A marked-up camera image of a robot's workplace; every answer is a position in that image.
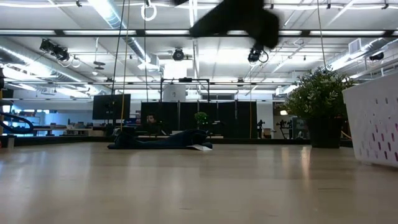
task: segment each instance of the white plastic crate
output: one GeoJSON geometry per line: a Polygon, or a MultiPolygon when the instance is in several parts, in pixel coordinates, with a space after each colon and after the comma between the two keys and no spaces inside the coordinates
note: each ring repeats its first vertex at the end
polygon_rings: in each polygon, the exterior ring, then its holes
{"type": "Polygon", "coordinates": [[[398,74],[343,91],[355,158],[398,167],[398,74]]]}

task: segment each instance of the monitor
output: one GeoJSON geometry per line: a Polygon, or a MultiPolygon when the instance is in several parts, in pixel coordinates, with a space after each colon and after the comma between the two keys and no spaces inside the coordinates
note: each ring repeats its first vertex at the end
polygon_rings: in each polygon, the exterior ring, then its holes
{"type": "MultiPolygon", "coordinates": [[[[130,117],[130,94],[124,95],[123,119],[130,117]]],[[[94,96],[93,120],[120,119],[122,114],[123,95],[94,96]]]]}

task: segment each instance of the wooden floor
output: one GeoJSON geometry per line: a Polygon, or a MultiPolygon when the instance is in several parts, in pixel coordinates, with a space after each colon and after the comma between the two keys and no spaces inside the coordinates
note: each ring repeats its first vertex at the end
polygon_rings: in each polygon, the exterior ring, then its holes
{"type": "Polygon", "coordinates": [[[398,171],[352,149],[21,147],[0,154],[0,203],[2,224],[398,223],[398,171]]]}

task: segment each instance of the small plant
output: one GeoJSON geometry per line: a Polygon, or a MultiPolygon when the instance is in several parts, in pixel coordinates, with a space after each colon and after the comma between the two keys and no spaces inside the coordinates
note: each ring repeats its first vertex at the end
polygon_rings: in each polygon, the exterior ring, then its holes
{"type": "Polygon", "coordinates": [[[353,86],[346,75],[318,67],[299,78],[298,88],[293,90],[283,108],[300,118],[345,118],[346,106],[342,91],[353,86]]]}
{"type": "Polygon", "coordinates": [[[208,124],[208,115],[205,112],[195,113],[195,120],[199,126],[208,124]]]}

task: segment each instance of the potted plant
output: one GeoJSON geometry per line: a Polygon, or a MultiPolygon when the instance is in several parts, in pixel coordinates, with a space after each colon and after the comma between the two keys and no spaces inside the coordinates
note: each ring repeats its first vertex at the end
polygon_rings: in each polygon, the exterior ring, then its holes
{"type": "Polygon", "coordinates": [[[197,121],[198,129],[203,129],[208,124],[208,115],[205,112],[195,113],[195,120],[197,121]]]}
{"type": "Polygon", "coordinates": [[[342,91],[353,86],[353,81],[331,67],[308,71],[299,80],[284,108],[306,121],[312,147],[339,148],[347,117],[342,91]]]}

